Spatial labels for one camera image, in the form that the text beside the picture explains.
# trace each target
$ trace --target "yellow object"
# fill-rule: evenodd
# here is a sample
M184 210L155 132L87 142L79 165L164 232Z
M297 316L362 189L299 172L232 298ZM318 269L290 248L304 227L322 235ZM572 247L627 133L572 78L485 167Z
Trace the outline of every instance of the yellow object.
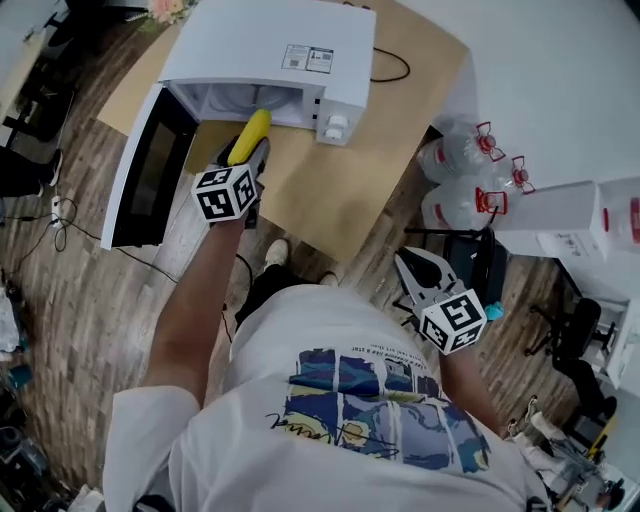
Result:
M227 165L240 165L249 160L258 143L269 134L269 126L271 126L271 113L265 109L257 110L233 146Z
M607 424L601 430L600 435L598 435L596 440L591 445L591 448L589 448L589 452L587 453L587 459L589 460L594 459L596 454L600 451L600 448L599 448L600 441L604 436L609 437L609 434L616 426L616 422L617 422L617 419L616 419L616 415L614 414L611 418L609 418L609 421L607 421Z

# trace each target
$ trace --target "shoe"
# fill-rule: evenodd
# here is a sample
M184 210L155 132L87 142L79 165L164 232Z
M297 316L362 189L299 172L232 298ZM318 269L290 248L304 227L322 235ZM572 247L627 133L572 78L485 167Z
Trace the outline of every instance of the shoe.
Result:
M527 405L527 414L524 415L525 423L529 423L531 421L531 416L537 413L540 409L538 409L538 397L533 395L529 399L529 405Z
M51 181L47 183L50 187L54 187L56 183L58 183L58 178L60 177L60 168L62 167L62 151L56 149L56 152L53 154L53 158L51 159L51 166L53 167L53 178Z
M271 244L264 257L264 272L271 265L280 265L284 267L289 261L289 242L284 238L279 238Z
M512 438L516 437L520 433L520 429L518 428L518 421L510 420L509 424L507 425L507 431Z
M338 288L340 283L338 282L338 276L336 276L333 272L325 272L322 274L320 278L320 282L322 286L333 286L334 288Z

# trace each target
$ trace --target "power strip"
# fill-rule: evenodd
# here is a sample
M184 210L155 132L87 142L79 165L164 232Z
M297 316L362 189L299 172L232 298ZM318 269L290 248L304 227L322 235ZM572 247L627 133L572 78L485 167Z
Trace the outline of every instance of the power strip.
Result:
M60 207L60 196L53 196L51 199L51 225L54 229L60 229L62 227L62 208Z

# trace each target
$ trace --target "microwave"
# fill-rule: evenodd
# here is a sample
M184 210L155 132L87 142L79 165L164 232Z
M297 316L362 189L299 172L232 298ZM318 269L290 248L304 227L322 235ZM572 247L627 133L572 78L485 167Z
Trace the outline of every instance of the microwave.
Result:
M344 146L366 109L375 12L320 0L202 0L134 122L101 246L159 245L198 126L247 121L313 130Z

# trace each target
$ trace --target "flower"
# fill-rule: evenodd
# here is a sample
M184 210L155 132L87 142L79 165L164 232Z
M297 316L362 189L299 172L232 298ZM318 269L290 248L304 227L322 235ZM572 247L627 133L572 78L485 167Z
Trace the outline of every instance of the flower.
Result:
M161 24L173 24L185 17L193 2L189 0L148 0L149 16Z

